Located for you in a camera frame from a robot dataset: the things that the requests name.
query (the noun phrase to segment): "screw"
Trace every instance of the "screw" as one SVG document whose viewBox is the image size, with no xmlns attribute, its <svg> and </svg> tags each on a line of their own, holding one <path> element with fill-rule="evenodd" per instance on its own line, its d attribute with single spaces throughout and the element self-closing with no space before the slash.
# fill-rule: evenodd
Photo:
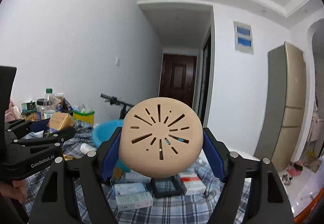
<svg viewBox="0 0 324 224">
<path fill-rule="evenodd" d="M 61 156 L 55 158 L 55 163 L 59 164 L 63 161 L 63 158 Z"/>
<path fill-rule="evenodd" d="M 88 153 L 86 153 L 86 155 L 87 155 L 88 157 L 94 157 L 96 154 L 97 154 L 97 152 L 94 151 L 94 150 L 89 151 Z"/>
<path fill-rule="evenodd" d="M 265 164 L 267 164 L 267 165 L 271 163 L 270 159 L 267 158 L 267 157 L 264 157 L 264 158 L 262 159 L 262 161 L 263 161 L 263 163 L 265 163 Z"/>
<path fill-rule="evenodd" d="M 236 157 L 239 156 L 239 154 L 236 153 L 236 152 L 234 152 L 234 151 L 231 151 L 231 152 L 229 153 L 229 155 L 230 155 L 231 157 L 233 157 L 233 158 L 236 158 Z"/>
</svg>

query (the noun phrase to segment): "red and white box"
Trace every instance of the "red and white box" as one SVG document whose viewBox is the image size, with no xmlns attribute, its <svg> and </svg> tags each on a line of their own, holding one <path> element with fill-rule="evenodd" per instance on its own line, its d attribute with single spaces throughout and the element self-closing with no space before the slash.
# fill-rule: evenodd
<svg viewBox="0 0 324 224">
<path fill-rule="evenodd" d="M 180 172 L 177 179 L 185 195 L 203 194 L 206 190 L 205 184 L 195 173 Z"/>
</svg>

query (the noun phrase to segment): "beige round lid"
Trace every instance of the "beige round lid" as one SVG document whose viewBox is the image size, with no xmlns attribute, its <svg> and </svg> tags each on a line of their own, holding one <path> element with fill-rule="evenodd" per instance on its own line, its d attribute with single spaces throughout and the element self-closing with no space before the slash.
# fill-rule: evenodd
<svg viewBox="0 0 324 224">
<path fill-rule="evenodd" d="M 171 98 L 151 98 L 134 106 L 124 119 L 119 157 L 149 177 L 168 177 L 187 169 L 203 146 L 195 112 Z"/>
</svg>

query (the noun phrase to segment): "human hand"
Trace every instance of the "human hand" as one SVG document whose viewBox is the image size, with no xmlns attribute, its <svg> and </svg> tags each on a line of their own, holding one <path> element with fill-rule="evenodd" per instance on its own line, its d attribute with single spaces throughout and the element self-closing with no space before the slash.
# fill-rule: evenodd
<svg viewBox="0 0 324 224">
<path fill-rule="evenodd" d="M 8 197 L 10 199 L 16 199 L 20 203 L 23 203 L 27 199 L 25 180 L 13 180 L 12 185 L 0 183 L 0 192 L 2 196 Z"/>
</svg>

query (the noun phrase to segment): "beige cabinet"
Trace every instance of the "beige cabinet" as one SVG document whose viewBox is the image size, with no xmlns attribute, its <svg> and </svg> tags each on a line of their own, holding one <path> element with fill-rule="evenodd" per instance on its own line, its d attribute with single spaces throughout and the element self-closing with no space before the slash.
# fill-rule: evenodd
<svg viewBox="0 0 324 224">
<path fill-rule="evenodd" d="M 268 52 L 268 96 L 255 156 L 285 169 L 294 153 L 303 122 L 306 66 L 303 52 L 285 42 Z"/>
</svg>

